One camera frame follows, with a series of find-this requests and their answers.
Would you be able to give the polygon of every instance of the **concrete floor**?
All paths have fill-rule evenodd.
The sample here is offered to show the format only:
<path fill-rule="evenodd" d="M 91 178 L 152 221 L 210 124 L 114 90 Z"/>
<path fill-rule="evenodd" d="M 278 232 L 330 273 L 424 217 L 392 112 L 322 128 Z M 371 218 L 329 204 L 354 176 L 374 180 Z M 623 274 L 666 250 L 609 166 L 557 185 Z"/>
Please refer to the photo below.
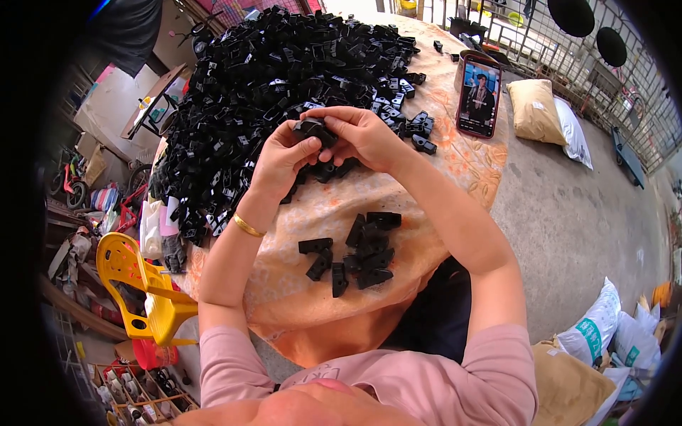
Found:
<path fill-rule="evenodd" d="M 503 82 L 518 80 L 506 73 Z M 503 99 L 512 111 L 506 90 Z M 667 173 L 634 187 L 615 162 L 610 137 L 581 120 L 594 171 L 569 159 L 561 147 L 512 137 L 492 217 L 518 257 L 527 298 L 531 343 L 573 325 L 604 282 L 619 289 L 623 310 L 634 312 L 640 294 L 668 280 L 666 212 L 677 199 Z M 178 337 L 198 335 L 196 317 Z M 252 335 L 270 376 L 281 382 L 300 367 Z M 180 347 L 181 364 L 198 399 L 198 346 Z"/>

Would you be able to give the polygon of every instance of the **floral tablecloth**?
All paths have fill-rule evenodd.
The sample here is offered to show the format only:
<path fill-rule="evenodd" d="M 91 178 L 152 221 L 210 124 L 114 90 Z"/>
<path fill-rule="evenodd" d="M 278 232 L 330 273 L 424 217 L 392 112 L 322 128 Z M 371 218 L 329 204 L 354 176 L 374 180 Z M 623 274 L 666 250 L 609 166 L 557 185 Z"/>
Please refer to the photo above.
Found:
<path fill-rule="evenodd" d="M 396 24 L 400 34 L 417 38 L 421 53 L 413 57 L 410 72 L 427 74 L 414 99 L 402 109 L 407 117 L 425 110 L 435 118 L 430 140 L 438 145 L 428 157 L 436 168 L 490 210 L 507 160 L 508 116 L 499 104 L 492 140 L 460 134 L 454 122 L 460 87 L 455 87 L 457 65 L 443 52 L 458 53 L 465 46 L 434 24 L 391 14 L 356 16 L 369 24 Z M 165 149 L 162 140 L 157 155 Z M 344 244 L 358 213 L 393 211 L 402 214 L 402 226 L 389 238 L 396 256 L 389 266 L 394 278 L 358 290 L 354 280 L 339 299 L 331 296 L 331 273 L 312 282 L 306 271 L 313 255 L 299 254 L 300 240 L 331 237 L 333 256 L 340 261 Z M 173 280 L 192 298 L 198 296 L 201 269 L 208 247 L 190 244 L 187 273 Z M 294 363 L 318 363 L 377 348 L 393 331 L 433 270 L 448 256 L 443 242 L 407 191 L 388 174 L 356 168 L 343 180 L 328 184 L 308 179 L 292 203 L 280 207 L 263 240 L 246 285 L 244 309 L 249 327 Z M 231 283 L 225 282 L 226 288 Z"/>

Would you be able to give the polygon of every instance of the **phone screen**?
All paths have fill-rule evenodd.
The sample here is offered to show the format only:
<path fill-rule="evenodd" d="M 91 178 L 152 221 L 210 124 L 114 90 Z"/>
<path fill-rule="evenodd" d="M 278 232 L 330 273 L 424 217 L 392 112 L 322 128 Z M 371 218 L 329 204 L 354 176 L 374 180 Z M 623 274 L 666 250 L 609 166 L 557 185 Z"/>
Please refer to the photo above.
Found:
<path fill-rule="evenodd" d="M 458 117 L 460 129 L 488 138 L 492 136 L 500 75 L 499 68 L 466 58 Z"/>

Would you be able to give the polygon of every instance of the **hand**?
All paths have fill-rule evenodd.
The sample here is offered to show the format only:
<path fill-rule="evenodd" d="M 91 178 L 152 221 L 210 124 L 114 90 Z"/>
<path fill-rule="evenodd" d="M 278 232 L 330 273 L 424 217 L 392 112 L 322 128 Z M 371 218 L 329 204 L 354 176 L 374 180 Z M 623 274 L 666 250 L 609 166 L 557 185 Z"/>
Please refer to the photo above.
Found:
<path fill-rule="evenodd" d="M 301 167 L 317 163 L 317 153 L 322 147 L 322 142 L 315 137 L 296 142 L 291 134 L 295 124 L 296 121 L 287 120 L 268 137 L 251 179 L 250 189 L 277 202 L 289 192 Z"/>
<path fill-rule="evenodd" d="M 330 106 L 305 111 L 301 120 L 305 117 L 324 118 L 327 128 L 339 136 L 331 149 L 322 151 L 321 162 L 334 157 L 334 164 L 340 166 L 346 158 L 356 157 L 372 170 L 393 175 L 399 163 L 414 152 L 370 110 Z"/>

